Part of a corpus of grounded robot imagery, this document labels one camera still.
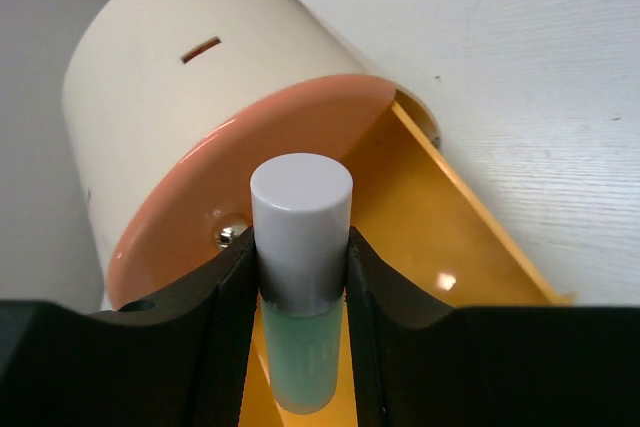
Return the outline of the green bottle white cap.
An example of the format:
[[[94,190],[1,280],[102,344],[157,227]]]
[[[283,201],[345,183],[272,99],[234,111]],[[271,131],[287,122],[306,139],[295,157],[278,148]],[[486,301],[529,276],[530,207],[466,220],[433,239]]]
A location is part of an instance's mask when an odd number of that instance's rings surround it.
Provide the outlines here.
[[[337,387],[353,180],[338,161],[291,153],[250,179],[270,386],[294,414]]]

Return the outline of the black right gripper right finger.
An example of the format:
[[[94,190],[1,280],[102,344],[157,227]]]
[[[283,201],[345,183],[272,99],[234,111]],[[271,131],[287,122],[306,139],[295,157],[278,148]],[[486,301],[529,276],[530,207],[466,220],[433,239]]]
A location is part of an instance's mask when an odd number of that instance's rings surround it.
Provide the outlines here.
[[[346,303],[362,426],[635,426],[635,307],[461,307],[349,234]]]

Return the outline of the cream cylindrical drawer organizer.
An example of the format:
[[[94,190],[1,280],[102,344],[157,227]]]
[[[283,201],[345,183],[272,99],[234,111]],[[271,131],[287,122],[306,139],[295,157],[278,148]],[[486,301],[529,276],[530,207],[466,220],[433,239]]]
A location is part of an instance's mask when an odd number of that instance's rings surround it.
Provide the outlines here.
[[[300,0],[110,0],[65,74],[62,100],[105,278],[142,203],[174,165],[244,108],[340,74],[391,81],[437,142],[426,105]]]

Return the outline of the pink top drawer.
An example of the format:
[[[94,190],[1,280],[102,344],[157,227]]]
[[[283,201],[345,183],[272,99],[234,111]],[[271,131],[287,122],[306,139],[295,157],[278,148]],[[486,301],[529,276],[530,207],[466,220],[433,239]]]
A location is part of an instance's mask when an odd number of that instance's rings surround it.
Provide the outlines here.
[[[373,75],[316,78],[255,102],[211,131],[162,178],[122,234],[107,274],[113,307],[214,257],[224,218],[250,218],[249,179],[264,161],[293,152],[340,160],[395,96],[391,81]]]

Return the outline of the yellow drawer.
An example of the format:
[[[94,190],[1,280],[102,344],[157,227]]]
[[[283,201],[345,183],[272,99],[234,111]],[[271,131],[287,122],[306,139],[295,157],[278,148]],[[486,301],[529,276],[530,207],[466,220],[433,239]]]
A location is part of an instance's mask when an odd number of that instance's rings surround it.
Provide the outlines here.
[[[557,293],[395,101],[337,160],[353,180],[351,225],[383,261],[452,306],[562,306]],[[343,295],[337,387],[312,414],[275,400],[260,294],[240,413],[243,426],[353,426],[357,422]]]

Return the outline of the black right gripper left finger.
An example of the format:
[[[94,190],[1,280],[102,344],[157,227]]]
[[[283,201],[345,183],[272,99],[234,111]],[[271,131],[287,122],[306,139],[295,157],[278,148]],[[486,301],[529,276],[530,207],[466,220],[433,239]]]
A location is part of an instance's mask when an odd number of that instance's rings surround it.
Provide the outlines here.
[[[235,426],[257,304],[254,237],[116,311],[1,304],[5,426]]]

